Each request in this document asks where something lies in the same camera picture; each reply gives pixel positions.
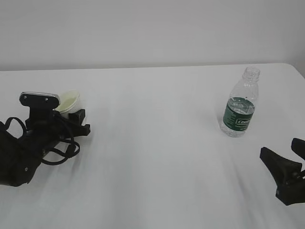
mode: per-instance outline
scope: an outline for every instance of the black cable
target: black cable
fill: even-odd
[[[69,158],[76,156],[80,152],[80,150],[81,150],[80,144],[78,144],[77,142],[74,141],[74,135],[73,135],[71,129],[68,127],[68,125],[63,120],[63,118],[61,116],[55,116],[55,117],[63,125],[65,130],[68,132],[69,137],[70,137],[71,140],[68,140],[68,139],[58,139],[59,142],[64,142],[64,143],[68,143],[69,144],[69,146],[68,146],[68,148],[67,148],[65,153],[62,152],[59,149],[56,149],[56,148],[46,148],[46,149],[44,149],[47,152],[54,152],[54,153],[64,157],[62,160],[55,161],[55,162],[47,161],[47,160],[45,160],[45,159],[43,159],[41,157],[38,157],[41,160],[42,163],[44,163],[46,165],[50,165],[50,166],[60,165],[60,164],[62,164],[64,162],[66,162]],[[20,139],[22,139],[27,134],[27,128],[26,128],[25,124],[19,118],[17,118],[17,117],[10,117],[10,118],[8,118],[6,120],[6,122],[5,122],[5,124],[4,124],[4,129],[5,130],[9,129],[12,120],[16,120],[20,124],[20,126],[22,127],[23,133],[22,133],[22,136],[20,138]]]
[[[80,144],[78,144],[77,142],[74,141],[73,133],[72,133],[71,129],[68,127],[68,125],[64,122],[63,118],[61,116],[55,116],[55,117],[63,125],[65,130],[68,132],[71,140],[68,140],[68,139],[59,139],[58,140],[60,142],[69,143],[69,146],[65,153],[56,148],[45,149],[47,152],[54,152],[54,153],[64,157],[64,159],[62,159],[60,161],[55,161],[55,162],[47,161],[47,160],[44,160],[43,158],[41,159],[42,163],[44,163],[46,165],[50,165],[50,166],[60,165],[64,162],[66,162],[69,158],[76,156],[81,150]]]

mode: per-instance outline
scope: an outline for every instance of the green bottle label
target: green bottle label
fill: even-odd
[[[249,100],[239,97],[231,98],[225,109],[224,124],[232,130],[244,131],[248,128],[253,113],[254,105]]]

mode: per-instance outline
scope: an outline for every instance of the plastic cup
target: plastic cup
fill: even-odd
[[[55,108],[62,117],[69,118],[70,113],[75,113],[82,109],[81,94],[77,90],[71,90],[60,95],[61,104]]]

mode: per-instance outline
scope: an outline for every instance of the white wall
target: white wall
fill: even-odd
[[[288,62],[305,0],[1,0],[0,70]]]

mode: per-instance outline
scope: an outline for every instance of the plastic bottle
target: plastic bottle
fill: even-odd
[[[244,135],[249,126],[258,101],[259,75],[259,69],[246,68],[230,93],[220,128],[231,137]]]

